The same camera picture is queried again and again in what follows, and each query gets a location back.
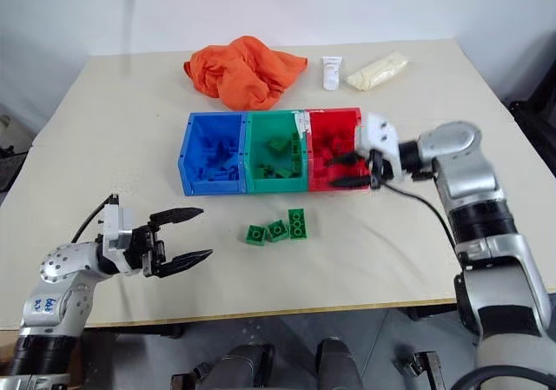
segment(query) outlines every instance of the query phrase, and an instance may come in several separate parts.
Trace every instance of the black cable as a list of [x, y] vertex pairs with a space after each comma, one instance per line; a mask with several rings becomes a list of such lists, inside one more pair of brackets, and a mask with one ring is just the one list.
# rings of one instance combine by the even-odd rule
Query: black cable
[[103, 203], [101, 203], [100, 205], [98, 205], [98, 208], [96, 208], [95, 210], [93, 210], [93, 212], [87, 217], [87, 219], [85, 220], [84, 223], [81, 224], [81, 227], [79, 227], [79, 229], [77, 230], [76, 234], [73, 235], [73, 238], [71, 239], [72, 243], [76, 243], [77, 240], [79, 239], [79, 237], [81, 236], [81, 234], [83, 233], [83, 231], [87, 228], [87, 225], [90, 224], [90, 222], [93, 220], [93, 218], [104, 208], [104, 205], [108, 204], [110, 198], [112, 196], [108, 196]]
[[410, 197], [412, 199], [415, 199], [416, 201], [419, 201], [421, 203], [423, 203], [425, 206], [427, 206], [427, 208], [429, 208], [430, 210], [433, 211], [433, 213], [436, 215], [436, 217], [438, 218], [440, 225], [442, 225], [442, 227], [444, 228], [444, 232], [446, 233], [446, 237], [447, 239], [450, 241], [450, 245], [452, 246], [453, 251], [455, 252], [455, 242], [452, 238], [452, 234], [450, 232], [450, 228], [448, 227], [448, 225], [446, 224], [446, 222], [444, 221], [444, 218], [442, 218], [442, 215], [440, 214], [440, 212], [438, 210], [436, 210], [436, 208], [431, 205], [426, 199], [424, 199], [423, 197], [420, 197], [418, 195], [414, 195], [413, 193], [409, 193], [406, 192], [405, 190], [401, 190], [399, 188], [395, 188], [394, 186], [390, 186], [388, 183], [385, 182], [381, 182], [381, 186], [384, 186], [385, 188], [389, 188], [390, 190], [392, 190], [393, 192], [397, 193], [398, 195], [404, 195], [406, 197]]
[[531, 368], [516, 366], [489, 366], [473, 370], [461, 377], [453, 386], [452, 390], [467, 390], [478, 386], [494, 377], [519, 377], [547, 386], [556, 388], [556, 377], [550, 374], [540, 373]]

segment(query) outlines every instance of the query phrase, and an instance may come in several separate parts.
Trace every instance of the green bin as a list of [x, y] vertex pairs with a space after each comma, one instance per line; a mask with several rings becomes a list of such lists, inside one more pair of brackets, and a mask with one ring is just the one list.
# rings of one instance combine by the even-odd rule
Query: green bin
[[295, 125], [296, 113], [302, 112], [248, 113], [244, 153], [248, 193], [308, 191], [307, 142]]

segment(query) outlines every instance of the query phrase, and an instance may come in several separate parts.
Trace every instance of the white tube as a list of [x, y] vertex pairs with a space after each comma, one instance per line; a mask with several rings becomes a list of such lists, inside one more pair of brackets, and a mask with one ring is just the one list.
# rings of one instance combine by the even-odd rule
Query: white tube
[[322, 58], [322, 65], [324, 66], [322, 71], [322, 87], [324, 89], [338, 89], [340, 85], [340, 64], [341, 57], [325, 56]]
[[346, 82], [358, 90], [369, 90], [396, 76], [407, 66], [407, 59], [394, 52], [348, 76]]

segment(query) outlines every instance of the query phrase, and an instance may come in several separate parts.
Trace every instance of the white wall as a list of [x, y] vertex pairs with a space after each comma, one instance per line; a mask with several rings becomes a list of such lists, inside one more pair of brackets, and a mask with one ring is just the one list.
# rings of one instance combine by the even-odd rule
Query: white wall
[[526, 96], [556, 54], [556, 0], [0, 0], [0, 21], [0, 108], [34, 130], [87, 55], [192, 50], [243, 34], [268, 45], [456, 36], [506, 97]]

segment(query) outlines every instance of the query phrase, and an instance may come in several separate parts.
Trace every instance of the plastic bin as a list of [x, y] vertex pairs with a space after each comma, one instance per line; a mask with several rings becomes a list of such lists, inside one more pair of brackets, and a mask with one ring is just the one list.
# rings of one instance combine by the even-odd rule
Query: plastic bin
[[295, 125], [295, 112], [248, 113], [244, 156], [248, 193], [307, 191], [307, 144]]
[[364, 161], [353, 167], [325, 166], [331, 158], [354, 150], [355, 127], [361, 125], [359, 108], [309, 109], [308, 113], [311, 122], [311, 132], [307, 134], [309, 191], [345, 190], [329, 183], [347, 175], [367, 175]]
[[245, 112], [189, 115], [178, 160], [185, 195], [247, 192], [242, 165], [246, 120]]

